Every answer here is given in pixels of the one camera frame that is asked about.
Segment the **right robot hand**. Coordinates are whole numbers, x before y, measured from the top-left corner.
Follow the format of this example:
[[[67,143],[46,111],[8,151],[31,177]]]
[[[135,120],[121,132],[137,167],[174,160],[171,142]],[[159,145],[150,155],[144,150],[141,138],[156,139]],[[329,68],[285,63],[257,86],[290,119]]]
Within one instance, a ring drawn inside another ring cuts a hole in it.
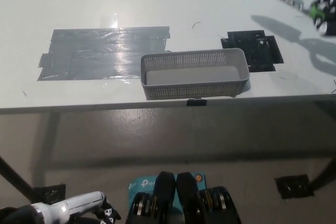
[[[321,36],[335,36],[335,0],[315,0],[309,16]]]

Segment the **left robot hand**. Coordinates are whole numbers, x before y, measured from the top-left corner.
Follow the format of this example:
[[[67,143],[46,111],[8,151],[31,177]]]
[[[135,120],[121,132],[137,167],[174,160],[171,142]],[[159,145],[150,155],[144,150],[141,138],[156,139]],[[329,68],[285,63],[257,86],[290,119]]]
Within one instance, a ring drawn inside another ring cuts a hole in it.
[[[101,223],[115,223],[121,219],[101,191],[74,196],[52,205],[39,202],[31,206],[42,223],[70,223],[88,212],[96,215]]]

